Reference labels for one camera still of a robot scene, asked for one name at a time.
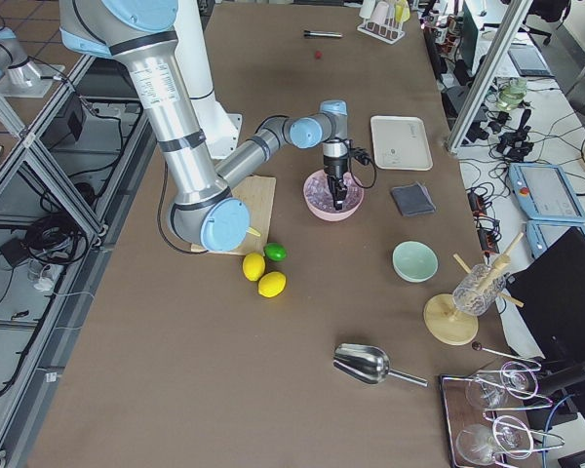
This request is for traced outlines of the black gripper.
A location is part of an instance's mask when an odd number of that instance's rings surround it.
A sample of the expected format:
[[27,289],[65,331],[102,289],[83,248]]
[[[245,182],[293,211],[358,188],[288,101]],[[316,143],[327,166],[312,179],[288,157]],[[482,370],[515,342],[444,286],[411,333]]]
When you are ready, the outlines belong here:
[[328,188],[332,198],[332,205],[337,211],[341,211],[347,196],[347,185],[344,175],[348,172],[348,157],[323,156],[324,172],[326,174]]

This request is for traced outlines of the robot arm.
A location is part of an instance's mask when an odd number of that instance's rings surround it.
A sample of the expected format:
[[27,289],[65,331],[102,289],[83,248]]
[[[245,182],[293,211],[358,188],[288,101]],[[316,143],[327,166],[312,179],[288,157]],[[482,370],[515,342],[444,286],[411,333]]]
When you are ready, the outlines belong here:
[[61,64],[45,64],[31,58],[12,29],[0,29],[0,93],[12,98],[43,98]]
[[62,42],[68,49],[115,59],[129,72],[177,194],[168,224],[178,238],[207,251],[229,252],[244,241],[251,224],[247,206],[231,194],[246,176],[289,144],[323,147],[324,171],[333,206],[347,196],[347,108],[322,102],[318,113],[299,119],[272,116],[255,134],[214,162],[207,135],[207,103],[213,87],[198,97],[200,80],[211,79],[203,26],[194,1],[62,1]]

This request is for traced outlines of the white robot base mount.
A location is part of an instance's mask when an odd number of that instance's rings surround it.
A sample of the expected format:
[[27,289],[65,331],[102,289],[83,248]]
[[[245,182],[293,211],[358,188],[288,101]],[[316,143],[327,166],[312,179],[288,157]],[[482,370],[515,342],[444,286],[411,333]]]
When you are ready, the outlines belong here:
[[222,160],[239,142],[243,117],[229,113],[215,96],[203,28],[196,1],[179,0],[175,19],[175,57],[190,102],[213,159]]

